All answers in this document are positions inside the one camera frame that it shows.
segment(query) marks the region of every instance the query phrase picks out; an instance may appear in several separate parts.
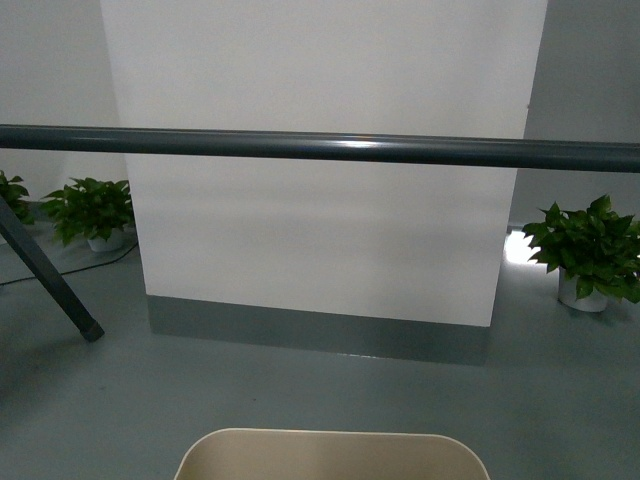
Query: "white wall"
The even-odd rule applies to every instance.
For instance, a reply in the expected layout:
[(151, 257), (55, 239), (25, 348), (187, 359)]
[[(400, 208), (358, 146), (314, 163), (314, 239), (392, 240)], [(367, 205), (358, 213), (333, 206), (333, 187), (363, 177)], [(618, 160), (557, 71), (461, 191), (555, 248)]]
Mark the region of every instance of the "white wall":
[[(640, 143), (640, 2), (551, 0), (525, 138)], [(558, 201), (584, 209), (611, 194), (640, 215), (640, 175), (520, 170), (510, 222), (541, 221)]]
[[(118, 126), (99, 0), (0, 0), (0, 123)], [(68, 177), (127, 178), (117, 154), (0, 150), (31, 198)]]
[[(545, 6), (103, 1), (102, 12), (124, 126), (521, 138)], [(490, 323), (513, 170), (127, 165), (148, 294)]]

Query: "railing post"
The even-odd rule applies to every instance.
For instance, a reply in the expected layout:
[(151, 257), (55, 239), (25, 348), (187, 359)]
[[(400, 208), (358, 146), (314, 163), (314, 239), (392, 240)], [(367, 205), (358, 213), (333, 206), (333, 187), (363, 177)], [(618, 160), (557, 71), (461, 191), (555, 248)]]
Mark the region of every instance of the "railing post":
[(104, 335), (102, 327), (91, 317), (2, 197), (0, 197), (0, 234), (78, 327), (85, 340), (95, 342)]

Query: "white flower pot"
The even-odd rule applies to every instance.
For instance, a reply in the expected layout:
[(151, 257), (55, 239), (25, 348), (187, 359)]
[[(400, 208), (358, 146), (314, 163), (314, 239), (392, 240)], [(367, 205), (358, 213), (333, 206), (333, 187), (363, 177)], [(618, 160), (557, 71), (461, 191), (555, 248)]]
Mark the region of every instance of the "white flower pot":
[(87, 242), (89, 242), (89, 246), (91, 250), (94, 252), (112, 252), (114, 250), (118, 250), (124, 244), (124, 235), (121, 230), (114, 228), (111, 230), (111, 236), (109, 240), (105, 240), (104, 238), (88, 238)]
[(578, 300), (576, 298), (576, 283), (578, 276), (574, 276), (571, 280), (565, 278), (565, 269), (560, 268), (560, 282), (558, 285), (558, 300), (568, 307), (575, 308), (581, 312), (602, 312), (607, 308), (609, 301), (606, 295), (598, 292), (596, 289), (586, 298)]

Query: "pothos plant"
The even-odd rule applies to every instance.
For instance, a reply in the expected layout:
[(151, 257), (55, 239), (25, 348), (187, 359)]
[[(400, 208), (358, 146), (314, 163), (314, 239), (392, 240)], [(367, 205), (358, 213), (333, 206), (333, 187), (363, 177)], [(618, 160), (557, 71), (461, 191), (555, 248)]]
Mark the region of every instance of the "pothos plant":
[(49, 193), (42, 210), (53, 219), (54, 238), (68, 245), (77, 235), (108, 240), (113, 229), (133, 223), (129, 182), (72, 178), (72, 185)]
[(35, 219), (29, 210), (29, 204), (23, 200), (24, 197), (29, 196), (29, 191), (20, 185), (23, 181), (18, 176), (9, 179), (4, 171), (0, 170), (0, 197), (4, 198), (9, 208), (22, 223), (33, 225)]
[(565, 269), (566, 278), (578, 277), (576, 298), (595, 290), (618, 300), (640, 302), (640, 222), (611, 210), (609, 195), (594, 200), (586, 210), (561, 210), (553, 203), (544, 222), (529, 223), (523, 231), (531, 256), (547, 264), (547, 272)]

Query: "black cable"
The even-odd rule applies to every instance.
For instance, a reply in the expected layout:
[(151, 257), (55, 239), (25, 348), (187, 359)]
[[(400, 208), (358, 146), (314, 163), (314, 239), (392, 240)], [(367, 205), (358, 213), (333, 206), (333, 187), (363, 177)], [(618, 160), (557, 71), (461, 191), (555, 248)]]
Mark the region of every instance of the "black cable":
[[(120, 255), (118, 258), (115, 258), (114, 260), (109, 260), (108, 262), (98, 263), (96, 265), (89, 265), (88, 267), (76, 268), (75, 270), (69, 270), (67, 272), (61, 272), (60, 275), (69, 275), (71, 273), (84, 272), (85, 270), (91, 270), (91, 269), (98, 268), (98, 267), (104, 267), (106, 265), (111, 265), (112, 263), (119, 262), (124, 257), (129, 255), (133, 251), (133, 249), (136, 248), (137, 246), (138, 246), (138, 242), (134, 243), (133, 246), (131, 248), (129, 248), (129, 250), (127, 250), (126, 252), (124, 252), (122, 255)], [(18, 278), (17, 280), (10, 280), (8, 282), (0, 283), (0, 287), (2, 287), (4, 285), (11, 285), (13, 283), (26, 282), (27, 280), (35, 280), (35, 279), (36, 279), (35, 276), (34, 277)]]

